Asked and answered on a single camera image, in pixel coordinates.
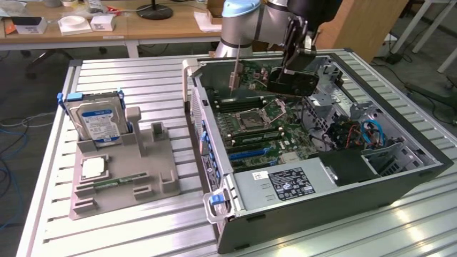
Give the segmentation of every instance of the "floor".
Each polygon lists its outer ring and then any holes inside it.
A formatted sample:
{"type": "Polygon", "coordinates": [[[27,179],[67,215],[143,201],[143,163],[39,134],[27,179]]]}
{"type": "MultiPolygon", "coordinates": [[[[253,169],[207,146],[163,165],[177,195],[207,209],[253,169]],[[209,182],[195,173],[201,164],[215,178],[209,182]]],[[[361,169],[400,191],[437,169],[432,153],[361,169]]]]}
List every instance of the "floor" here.
{"type": "MultiPolygon", "coordinates": [[[[401,34],[410,18],[400,19],[393,28],[393,33],[401,34]]],[[[412,36],[425,28],[426,24],[418,24],[412,36]]],[[[441,94],[449,94],[445,89],[446,77],[436,72],[436,69],[444,62],[445,58],[457,46],[457,39],[441,31],[436,31],[432,40],[424,45],[418,54],[405,53],[412,57],[413,62],[401,61],[396,65],[389,65],[398,77],[406,82],[414,83],[432,91],[441,94]]],[[[101,55],[97,48],[69,49],[68,52],[77,59],[103,59],[103,58],[125,58],[127,50],[124,47],[108,47],[108,53],[101,55]]],[[[143,48],[143,57],[155,55],[188,55],[204,54],[212,50],[209,43],[175,44],[165,48],[165,45],[143,48]]],[[[32,51],[32,57],[36,57],[41,51],[32,51]]],[[[61,56],[53,56],[43,65],[36,68],[37,78],[32,81],[24,78],[24,67],[31,58],[23,58],[19,51],[12,51],[9,56],[0,61],[0,120],[13,117],[28,117],[43,112],[52,112],[56,109],[56,94],[61,90],[68,61],[61,56]]],[[[376,63],[384,64],[383,60],[376,59],[376,63]]],[[[376,67],[379,72],[388,78],[393,85],[402,88],[402,83],[394,77],[392,71],[385,67],[376,67]]],[[[452,65],[446,70],[449,75],[457,75],[457,66],[452,65]]],[[[421,95],[412,94],[414,102],[432,113],[432,104],[421,95]]],[[[436,115],[441,119],[452,120],[453,111],[441,104],[436,104],[436,115]]],[[[52,121],[52,116],[37,118],[31,125],[43,124],[52,121]]],[[[457,128],[449,124],[444,126],[457,135],[457,128]]],[[[17,127],[9,131],[23,132],[24,127],[17,127]]],[[[44,150],[48,141],[51,126],[29,128],[28,144],[15,158],[7,160],[9,169],[15,172],[21,195],[24,199],[24,212],[13,221],[13,225],[0,230],[0,253],[3,257],[15,256],[17,244],[25,222],[27,209],[31,204],[36,178],[41,166],[44,150]]],[[[3,149],[13,140],[16,135],[0,133],[0,148],[3,149]]],[[[4,190],[4,184],[0,184],[0,192],[4,190]]],[[[17,193],[13,187],[0,198],[0,226],[15,216],[19,203],[17,193]]]]}

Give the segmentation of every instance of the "power supply label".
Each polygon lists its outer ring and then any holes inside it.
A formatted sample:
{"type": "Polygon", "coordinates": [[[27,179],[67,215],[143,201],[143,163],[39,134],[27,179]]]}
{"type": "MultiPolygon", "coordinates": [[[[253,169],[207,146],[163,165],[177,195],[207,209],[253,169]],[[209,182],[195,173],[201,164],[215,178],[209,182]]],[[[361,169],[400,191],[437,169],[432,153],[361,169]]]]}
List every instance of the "power supply label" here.
{"type": "Polygon", "coordinates": [[[316,193],[301,168],[271,173],[269,178],[281,201],[316,193]]]}

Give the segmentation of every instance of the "blue pcie slot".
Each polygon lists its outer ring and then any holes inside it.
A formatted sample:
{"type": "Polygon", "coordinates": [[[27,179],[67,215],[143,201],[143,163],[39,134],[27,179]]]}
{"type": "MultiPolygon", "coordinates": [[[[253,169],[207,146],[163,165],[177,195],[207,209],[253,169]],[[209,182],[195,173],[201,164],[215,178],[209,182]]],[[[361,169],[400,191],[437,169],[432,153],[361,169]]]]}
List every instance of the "blue pcie slot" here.
{"type": "Polygon", "coordinates": [[[255,150],[255,151],[249,151],[249,152],[244,152],[244,153],[239,153],[239,154],[232,154],[229,156],[229,159],[232,161],[232,160],[239,160],[239,159],[248,158],[248,157],[265,155],[269,152],[269,150],[271,150],[271,148],[267,147],[261,150],[255,150]]]}

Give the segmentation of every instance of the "aluminum table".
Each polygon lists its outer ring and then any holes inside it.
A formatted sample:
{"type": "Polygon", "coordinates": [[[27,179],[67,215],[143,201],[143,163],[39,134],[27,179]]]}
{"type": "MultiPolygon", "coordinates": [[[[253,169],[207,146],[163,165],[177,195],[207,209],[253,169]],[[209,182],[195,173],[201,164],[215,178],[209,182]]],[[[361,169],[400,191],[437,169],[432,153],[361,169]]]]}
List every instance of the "aluminum table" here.
{"type": "MultiPolygon", "coordinates": [[[[452,160],[457,138],[355,53],[332,50],[452,160]]],[[[83,61],[68,69],[63,92],[119,87],[143,112],[141,127],[169,128],[183,194],[76,221],[68,218],[75,127],[57,110],[17,256],[219,256],[185,126],[181,62],[175,56],[83,61]]],[[[363,102],[365,93],[344,84],[363,102]]],[[[457,253],[457,166],[391,206],[255,245],[227,256],[418,256],[457,253]]]]}

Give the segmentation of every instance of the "green circuit board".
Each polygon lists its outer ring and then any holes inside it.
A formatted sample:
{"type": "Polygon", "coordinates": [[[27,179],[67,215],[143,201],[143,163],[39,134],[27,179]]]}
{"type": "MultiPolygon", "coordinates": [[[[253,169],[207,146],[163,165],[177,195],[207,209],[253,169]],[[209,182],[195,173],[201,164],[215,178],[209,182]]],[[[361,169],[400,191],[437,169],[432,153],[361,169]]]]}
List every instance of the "green circuit board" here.
{"type": "Polygon", "coordinates": [[[317,153],[308,131],[297,122],[293,108],[276,96],[261,99],[261,108],[215,112],[236,172],[305,160],[317,153]],[[259,151],[264,151],[264,154],[249,156],[259,151]]]}
{"type": "Polygon", "coordinates": [[[240,87],[265,91],[273,66],[245,60],[240,61],[240,64],[243,64],[240,87]]]}

